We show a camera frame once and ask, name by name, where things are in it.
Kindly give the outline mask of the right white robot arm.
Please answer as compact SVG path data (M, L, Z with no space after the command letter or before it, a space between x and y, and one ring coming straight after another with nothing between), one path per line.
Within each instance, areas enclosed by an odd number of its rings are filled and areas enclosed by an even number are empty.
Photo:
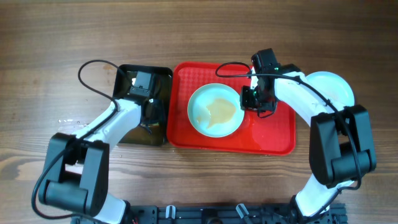
M255 64L245 74L253 87L243 96L245 109L275 111L288 104L310 126L312 174L289 203L285 219L308 223L323 218L339 194L360 189L376 168L376 153L367 109L354 102L348 82L320 71L305 75L293 64Z

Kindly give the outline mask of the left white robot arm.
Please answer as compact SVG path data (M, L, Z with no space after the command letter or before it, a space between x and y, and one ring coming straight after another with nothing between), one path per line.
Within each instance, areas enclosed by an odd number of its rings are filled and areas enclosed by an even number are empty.
M109 153L136 127L151 133L151 125L165 124L168 105L149 99L136 103L113 100L88 126L73 134L54 134L49 141L44 169L31 196L33 211L44 219L37 203L68 211L66 218L95 223L130 223L129 202L108 192Z

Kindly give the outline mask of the white plate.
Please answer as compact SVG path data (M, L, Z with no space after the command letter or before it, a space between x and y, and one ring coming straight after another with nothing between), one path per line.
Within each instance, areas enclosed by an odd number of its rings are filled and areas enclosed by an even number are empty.
M355 97L352 88L339 75L332 72L320 71L311 73L306 78L314 87L319 88L334 100L346 106L354 106Z
M210 83L197 89L187 105L188 120L200 134L223 138L234 133L243 123L240 95L221 83Z

